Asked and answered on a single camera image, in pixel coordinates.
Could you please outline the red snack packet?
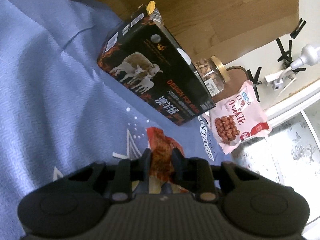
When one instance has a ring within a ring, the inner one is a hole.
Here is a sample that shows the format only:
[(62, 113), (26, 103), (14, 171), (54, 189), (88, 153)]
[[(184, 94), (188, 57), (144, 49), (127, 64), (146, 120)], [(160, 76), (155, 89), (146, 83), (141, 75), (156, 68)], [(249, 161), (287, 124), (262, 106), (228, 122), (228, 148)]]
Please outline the red snack packet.
[(170, 178), (174, 172), (171, 163), (172, 150), (177, 148), (184, 156), (182, 146), (176, 140), (167, 137), (160, 128), (149, 127), (146, 132), (151, 150), (149, 193), (160, 194), (165, 183), (169, 183), (173, 193), (187, 193), (188, 190), (174, 184)]

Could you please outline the white ribbed cup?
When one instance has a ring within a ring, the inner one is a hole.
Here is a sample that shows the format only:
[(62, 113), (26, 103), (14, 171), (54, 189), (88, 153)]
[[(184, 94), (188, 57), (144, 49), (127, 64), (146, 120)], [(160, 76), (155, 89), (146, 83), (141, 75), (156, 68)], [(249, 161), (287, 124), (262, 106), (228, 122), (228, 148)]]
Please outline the white ribbed cup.
[(176, 48), (176, 50), (179, 52), (179, 54), (181, 55), (181, 57), (183, 57), (183, 59), (185, 60), (185, 62), (190, 65), (191, 64), (191, 58), (189, 57), (189, 55), (181, 48)]

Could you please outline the pink fried twist bag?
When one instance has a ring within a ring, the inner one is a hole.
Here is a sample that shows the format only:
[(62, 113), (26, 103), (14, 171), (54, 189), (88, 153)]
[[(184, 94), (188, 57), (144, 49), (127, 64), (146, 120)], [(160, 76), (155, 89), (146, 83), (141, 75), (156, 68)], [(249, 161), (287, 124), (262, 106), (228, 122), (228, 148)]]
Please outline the pink fried twist bag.
[(230, 154), (245, 140), (264, 137), (272, 131), (249, 80), (209, 111), (209, 126), (224, 154)]

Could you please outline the blue patterned tablecloth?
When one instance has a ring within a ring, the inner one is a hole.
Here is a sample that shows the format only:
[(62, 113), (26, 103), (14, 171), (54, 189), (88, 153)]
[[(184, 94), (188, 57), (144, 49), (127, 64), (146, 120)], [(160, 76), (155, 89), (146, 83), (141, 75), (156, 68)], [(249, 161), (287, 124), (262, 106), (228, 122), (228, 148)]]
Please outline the blue patterned tablecloth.
[(229, 157), (204, 118), (177, 126), (102, 71), (121, 19), (95, 0), (1, 0), (1, 239), (21, 239), (20, 200), (93, 162), (114, 165), (158, 127), (185, 156)]

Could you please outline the glass jar of nuts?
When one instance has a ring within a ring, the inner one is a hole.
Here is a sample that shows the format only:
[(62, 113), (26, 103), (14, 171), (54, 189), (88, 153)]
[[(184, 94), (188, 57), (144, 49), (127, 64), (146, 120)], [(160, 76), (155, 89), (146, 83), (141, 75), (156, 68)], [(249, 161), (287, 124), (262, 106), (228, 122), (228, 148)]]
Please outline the glass jar of nuts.
[(231, 80), (227, 69), (216, 56), (201, 59), (194, 62), (193, 65), (212, 97), (222, 92), (225, 84)]

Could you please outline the brown chair back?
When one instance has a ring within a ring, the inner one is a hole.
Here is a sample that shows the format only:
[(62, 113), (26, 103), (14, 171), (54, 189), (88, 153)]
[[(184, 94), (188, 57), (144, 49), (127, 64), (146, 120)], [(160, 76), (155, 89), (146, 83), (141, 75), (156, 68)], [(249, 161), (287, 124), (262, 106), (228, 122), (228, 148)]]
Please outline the brown chair back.
[(222, 92), (213, 97), (215, 103), (236, 94), (243, 83), (249, 79), (247, 71), (241, 66), (227, 68), (227, 74), (230, 77), (230, 81), (225, 83)]

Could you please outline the black sheep print box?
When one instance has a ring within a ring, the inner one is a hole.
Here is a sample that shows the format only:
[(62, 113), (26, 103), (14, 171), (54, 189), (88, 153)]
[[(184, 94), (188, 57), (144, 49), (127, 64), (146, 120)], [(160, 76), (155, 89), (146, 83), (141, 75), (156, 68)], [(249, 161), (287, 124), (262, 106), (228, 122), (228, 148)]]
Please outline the black sheep print box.
[(191, 62), (176, 48), (176, 39), (156, 25), (141, 5), (111, 31), (98, 66), (178, 126), (213, 109), (215, 103)]

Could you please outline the wooden board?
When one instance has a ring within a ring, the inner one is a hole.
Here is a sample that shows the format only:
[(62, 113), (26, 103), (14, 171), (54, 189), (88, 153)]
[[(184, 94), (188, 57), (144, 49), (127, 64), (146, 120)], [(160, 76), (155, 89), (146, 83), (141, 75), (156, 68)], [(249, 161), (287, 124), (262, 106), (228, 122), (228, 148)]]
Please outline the wooden board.
[(291, 33), (299, 0), (97, 0), (121, 19), (155, 1), (165, 26), (193, 60), (229, 63)]

